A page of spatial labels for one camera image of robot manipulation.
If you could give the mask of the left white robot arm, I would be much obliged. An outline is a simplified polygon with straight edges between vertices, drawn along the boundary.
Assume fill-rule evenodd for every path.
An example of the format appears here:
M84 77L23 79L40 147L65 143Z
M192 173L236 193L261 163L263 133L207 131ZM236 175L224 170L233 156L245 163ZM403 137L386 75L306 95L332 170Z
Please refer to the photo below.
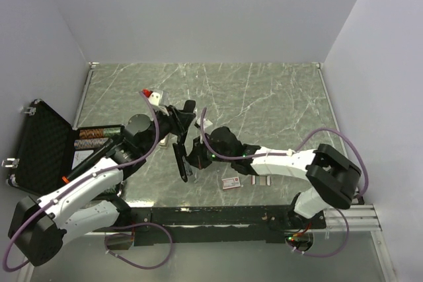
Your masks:
M66 185L17 203L8 235L28 263L45 264L67 243L88 232L134 228L132 209L120 197L108 197L92 207L86 204L137 172L167 135L184 140L196 117L193 100L187 100L181 110L151 98L146 103L151 115L132 116L119 136L83 163L82 171L72 171Z

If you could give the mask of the black stapler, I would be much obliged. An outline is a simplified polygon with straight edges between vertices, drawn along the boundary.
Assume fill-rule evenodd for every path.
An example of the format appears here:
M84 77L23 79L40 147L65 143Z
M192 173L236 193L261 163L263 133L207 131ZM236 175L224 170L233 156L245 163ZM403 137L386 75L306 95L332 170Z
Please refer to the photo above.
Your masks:
M192 175L192 169L188 163L185 146L181 143L173 143L173 150L178 165L178 171L183 182L187 183Z

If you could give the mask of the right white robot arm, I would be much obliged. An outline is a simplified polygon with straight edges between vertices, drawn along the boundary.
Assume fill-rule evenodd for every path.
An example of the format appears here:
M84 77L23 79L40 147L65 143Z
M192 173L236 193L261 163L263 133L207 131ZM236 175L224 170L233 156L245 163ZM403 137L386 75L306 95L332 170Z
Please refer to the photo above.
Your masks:
M297 228L329 207L349 209L362 175L360 168L331 145L321 143L304 151L269 149L242 143L228 127L195 138L186 160L197 169L215 161L227 162L243 175L280 175L307 181L311 187L294 197L288 212L289 222Z

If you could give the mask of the silver stapler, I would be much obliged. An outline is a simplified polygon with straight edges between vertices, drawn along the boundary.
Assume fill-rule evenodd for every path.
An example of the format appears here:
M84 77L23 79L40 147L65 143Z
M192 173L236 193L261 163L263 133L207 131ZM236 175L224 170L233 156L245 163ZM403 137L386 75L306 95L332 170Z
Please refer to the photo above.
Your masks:
M159 146L162 148L167 148L169 144L169 135L166 135L162 140L159 142Z

